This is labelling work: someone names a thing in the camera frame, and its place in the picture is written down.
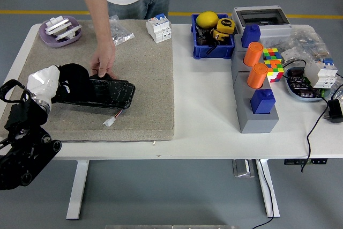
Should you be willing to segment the person's right hand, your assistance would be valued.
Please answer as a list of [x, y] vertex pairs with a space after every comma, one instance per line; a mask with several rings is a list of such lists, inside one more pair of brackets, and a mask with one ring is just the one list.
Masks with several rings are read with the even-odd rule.
[[113, 73], [112, 68], [115, 61], [115, 45], [113, 40], [98, 42], [96, 50], [90, 61], [91, 75], [98, 75], [100, 78], [108, 74], [113, 79], [117, 76]]

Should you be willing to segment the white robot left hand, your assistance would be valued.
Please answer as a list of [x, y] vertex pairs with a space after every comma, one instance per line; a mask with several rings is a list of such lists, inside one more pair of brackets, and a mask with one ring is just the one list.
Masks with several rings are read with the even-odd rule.
[[70, 87], [59, 82], [61, 69], [61, 66], [52, 65], [28, 76], [27, 89], [36, 102], [42, 101], [51, 106], [58, 89], [60, 95], [70, 93]]

